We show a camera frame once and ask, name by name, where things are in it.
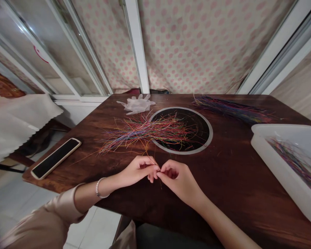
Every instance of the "white tiled floor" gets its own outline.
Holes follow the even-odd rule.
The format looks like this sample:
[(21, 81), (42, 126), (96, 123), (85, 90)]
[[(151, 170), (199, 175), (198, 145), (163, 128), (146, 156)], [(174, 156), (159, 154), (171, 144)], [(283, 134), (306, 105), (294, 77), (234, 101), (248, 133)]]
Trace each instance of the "white tiled floor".
[[(64, 132), (56, 132), (49, 147), (31, 159), (38, 160), (64, 135)], [(24, 166), (18, 165), (14, 168), (24, 169)], [(20, 173), (0, 170), (0, 237), (32, 210), (44, 205), (55, 196), (54, 192), (23, 182)], [(117, 213), (92, 207), (82, 222), (70, 226), (64, 249), (109, 248), (120, 217)]]

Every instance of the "smartphone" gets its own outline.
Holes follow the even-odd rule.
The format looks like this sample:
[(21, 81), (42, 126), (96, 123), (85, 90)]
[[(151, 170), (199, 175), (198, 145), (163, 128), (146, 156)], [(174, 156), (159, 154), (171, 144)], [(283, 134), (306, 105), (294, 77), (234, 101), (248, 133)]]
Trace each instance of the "smartphone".
[(31, 170), (31, 175), (37, 180), (42, 180), (73, 153), (82, 143), (76, 138), (71, 138), (56, 151), (41, 161)]

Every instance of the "circular hole in table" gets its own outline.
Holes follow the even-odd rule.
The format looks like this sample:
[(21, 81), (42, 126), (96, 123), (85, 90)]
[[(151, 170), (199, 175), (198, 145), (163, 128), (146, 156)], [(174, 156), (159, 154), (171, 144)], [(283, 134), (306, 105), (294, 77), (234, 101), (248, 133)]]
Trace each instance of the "circular hole in table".
[(178, 155), (190, 155), (204, 150), (212, 141), (213, 129), (210, 122), (200, 113), (184, 107), (168, 107), (157, 111), (152, 115), (150, 121), (158, 120), (161, 117), (176, 115), (186, 126), (196, 132), (189, 134), (191, 142), (183, 144), (167, 144), (161, 141), (153, 142), (161, 149)]

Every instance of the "colorful thread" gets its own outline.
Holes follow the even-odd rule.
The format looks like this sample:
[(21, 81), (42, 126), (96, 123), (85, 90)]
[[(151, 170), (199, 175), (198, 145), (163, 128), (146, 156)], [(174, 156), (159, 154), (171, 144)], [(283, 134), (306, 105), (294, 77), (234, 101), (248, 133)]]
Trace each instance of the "colorful thread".
[(272, 123), (275, 118), (265, 109), (238, 104), (232, 101), (215, 99), (204, 95), (196, 97), (193, 104), (196, 107), (203, 108), (215, 114), (240, 119), (250, 125)]
[(279, 142), (274, 138), (268, 139), (267, 142), (311, 189), (311, 158), (292, 143)]
[(124, 123), (123, 128), (118, 127), (115, 131), (107, 131), (104, 134), (105, 139), (100, 141), (104, 145), (99, 149), (99, 154), (116, 152), (118, 148), (127, 148), (138, 141), (144, 146), (144, 153), (147, 153), (149, 143), (153, 139), (163, 144), (182, 145), (190, 141), (190, 134), (196, 132), (194, 128), (186, 126), (178, 119), (176, 114), (150, 122), (144, 116), (141, 116), (140, 120), (130, 118), (119, 121)]

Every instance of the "wooden table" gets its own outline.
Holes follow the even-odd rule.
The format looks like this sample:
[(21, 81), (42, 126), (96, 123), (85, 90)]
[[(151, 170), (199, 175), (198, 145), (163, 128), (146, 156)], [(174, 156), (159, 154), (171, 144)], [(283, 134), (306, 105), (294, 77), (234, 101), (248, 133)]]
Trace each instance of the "wooden table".
[[(43, 160), (65, 141), (74, 137), (82, 141), (79, 147), (46, 179), (37, 181), (29, 168), (23, 179), (57, 193), (79, 183), (92, 182), (123, 170), (135, 153), (91, 155), (71, 165), (100, 147), (103, 129), (116, 127), (114, 118), (125, 117), (126, 111), (116, 101), (126, 102), (129, 94), (114, 94), (73, 128), (50, 149)], [(265, 108), (283, 118), (280, 123), (307, 124), (311, 121), (275, 98), (267, 95), (214, 95), (223, 99)], [(311, 248), (311, 222), (301, 213), (281, 184), (250, 144), (253, 133), (246, 124), (231, 118), (211, 114), (193, 107), (191, 94), (154, 94), (156, 105), (151, 114), (165, 107), (194, 109), (212, 125), (213, 139), (207, 149), (194, 155), (170, 155), (154, 144), (149, 155), (159, 165), (168, 159), (186, 163), (196, 181), (210, 200), (262, 248)], [(140, 144), (133, 151), (143, 152)], [(102, 207), (158, 227), (179, 232), (207, 244), (217, 243), (207, 223), (185, 205), (164, 184), (150, 184), (145, 178), (137, 184), (119, 189), (97, 203)]]

